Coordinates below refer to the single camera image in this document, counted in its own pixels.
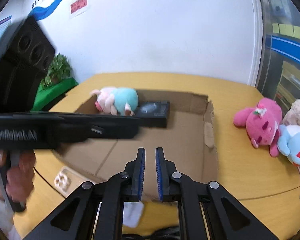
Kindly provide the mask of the left hand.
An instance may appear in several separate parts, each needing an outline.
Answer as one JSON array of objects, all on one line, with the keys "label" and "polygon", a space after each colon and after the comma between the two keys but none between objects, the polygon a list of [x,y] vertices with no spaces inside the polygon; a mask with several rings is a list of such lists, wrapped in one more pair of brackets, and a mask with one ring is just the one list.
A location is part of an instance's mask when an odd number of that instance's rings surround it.
[{"label": "left hand", "polygon": [[[6,162],[6,152],[0,150],[0,167]],[[7,171],[6,191],[14,202],[26,202],[33,191],[34,165],[36,156],[33,150],[20,155],[19,164]],[[0,188],[0,200],[4,200]]]}]

